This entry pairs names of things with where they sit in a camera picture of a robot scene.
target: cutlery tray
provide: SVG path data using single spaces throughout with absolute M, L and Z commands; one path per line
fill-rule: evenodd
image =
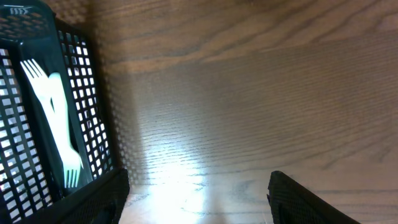
M 63 166 L 47 119 L 20 65 L 34 59 L 61 76 L 70 137 L 83 169 L 63 188 Z M 93 48 L 36 0 L 0 3 L 0 223 L 51 206 L 116 167 Z

